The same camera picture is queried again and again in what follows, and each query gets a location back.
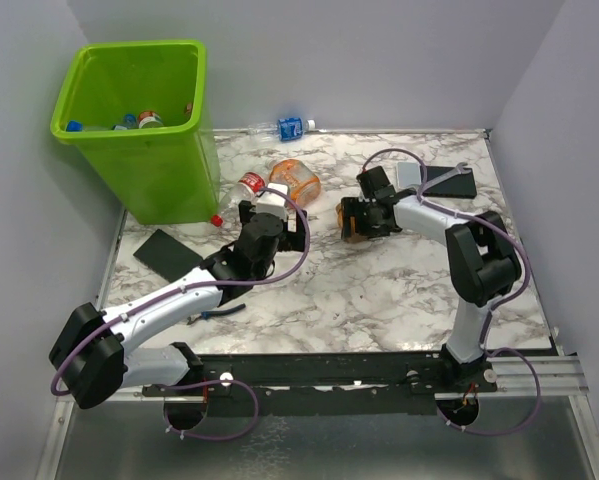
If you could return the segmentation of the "orange juice bottle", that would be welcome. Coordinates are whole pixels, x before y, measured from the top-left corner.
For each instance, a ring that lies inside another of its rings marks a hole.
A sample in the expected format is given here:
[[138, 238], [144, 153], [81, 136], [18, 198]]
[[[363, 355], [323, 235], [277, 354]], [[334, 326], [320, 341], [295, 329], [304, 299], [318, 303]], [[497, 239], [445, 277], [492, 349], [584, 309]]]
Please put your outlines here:
[[367, 238], [363, 235], [360, 235], [356, 231], [356, 224], [354, 217], [346, 217], [344, 215], [344, 209], [342, 204], [338, 204], [336, 206], [336, 214], [337, 214], [337, 224], [340, 229], [341, 239], [350, 244], [356, 244], [365, 242]]

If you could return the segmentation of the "crushed orange label bottle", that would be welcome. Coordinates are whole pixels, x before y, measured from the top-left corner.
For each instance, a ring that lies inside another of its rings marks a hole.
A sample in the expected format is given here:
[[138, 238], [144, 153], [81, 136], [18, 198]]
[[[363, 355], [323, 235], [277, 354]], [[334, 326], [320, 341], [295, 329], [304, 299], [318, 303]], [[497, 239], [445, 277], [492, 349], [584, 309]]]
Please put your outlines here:
[[286, 159], [271, 166], [269, 181], [288, 187], [291, 199], [305, 208], [321, 194], [319, 177], [301, 160]]

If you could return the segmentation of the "pepsi bottle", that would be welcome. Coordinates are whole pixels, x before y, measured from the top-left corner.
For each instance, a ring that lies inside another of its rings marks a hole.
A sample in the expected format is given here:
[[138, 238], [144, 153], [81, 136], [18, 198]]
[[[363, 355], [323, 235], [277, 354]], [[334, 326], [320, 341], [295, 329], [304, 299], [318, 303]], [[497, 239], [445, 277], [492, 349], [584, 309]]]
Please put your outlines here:
[[70, 133], [78, 132], [103, 132], [112, 131], [113, 128], [108, 126], [87, 125], [76, 120], [70, 120], [66, 126], [66, 131]]

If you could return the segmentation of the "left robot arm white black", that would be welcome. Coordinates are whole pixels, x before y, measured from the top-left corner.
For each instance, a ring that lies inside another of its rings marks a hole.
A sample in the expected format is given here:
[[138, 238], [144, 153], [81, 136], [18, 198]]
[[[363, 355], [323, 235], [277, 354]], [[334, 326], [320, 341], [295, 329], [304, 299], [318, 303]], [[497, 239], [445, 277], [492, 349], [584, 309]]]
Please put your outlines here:
[[71, 396], [82, 409], [100, 405], [121, 388], [160, 384], [185, 395], [199, 385], [200, 371], [186, 345], [150, 350], [144, 343], [177, 322], [212, 310], [256, 286], [280, 282], [269, 271], [282, 251], [306, 256], [310, 230], [297, 208], [296, 228], [282, 213], [243, 203], [245, 221], [237, 240], [204, 259], [175, 282], [134, 301], [99, 310], [91, 303], [75, 308], [49, 353], [55, 369], [50, 391]]

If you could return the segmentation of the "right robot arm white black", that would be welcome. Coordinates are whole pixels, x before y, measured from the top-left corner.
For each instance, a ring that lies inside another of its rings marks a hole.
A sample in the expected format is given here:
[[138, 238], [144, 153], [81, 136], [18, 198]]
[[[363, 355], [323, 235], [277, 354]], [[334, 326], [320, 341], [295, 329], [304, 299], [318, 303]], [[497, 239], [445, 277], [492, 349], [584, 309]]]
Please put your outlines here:
[[446, 248], [459, 303], [437, 373], [446, 389], [460, 391], [485, 364], [493, 311], [521, 277], [516, 244], [499, 214], [472, 215], [430, 202], [413, 188], [396, 191], [381, 167], [363, 171], [357, 182], [361, 195], [344, 197], [337, 206], [344, 241], [410, 230]]

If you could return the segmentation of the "red white label bottle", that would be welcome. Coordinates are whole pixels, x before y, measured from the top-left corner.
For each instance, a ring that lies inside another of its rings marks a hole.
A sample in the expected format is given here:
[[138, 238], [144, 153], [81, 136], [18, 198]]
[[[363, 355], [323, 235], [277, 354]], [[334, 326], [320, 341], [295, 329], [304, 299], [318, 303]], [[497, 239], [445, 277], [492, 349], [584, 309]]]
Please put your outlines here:
[[164, 124], [160, 115], [153, 110], [142, 111], [137, 116], [137, 127], [139, 129], [160, 128], [163, 126]]

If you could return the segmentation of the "blue label bottle front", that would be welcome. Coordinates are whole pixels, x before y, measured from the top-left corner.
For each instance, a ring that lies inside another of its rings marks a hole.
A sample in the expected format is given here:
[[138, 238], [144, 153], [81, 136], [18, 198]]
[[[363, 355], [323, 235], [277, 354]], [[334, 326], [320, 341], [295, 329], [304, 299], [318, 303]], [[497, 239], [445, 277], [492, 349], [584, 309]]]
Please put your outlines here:
[[137, 118], [133, 114], [126, 114], [120, 122], [115, 123], [113, 130], [132, 130], [138, 128]]

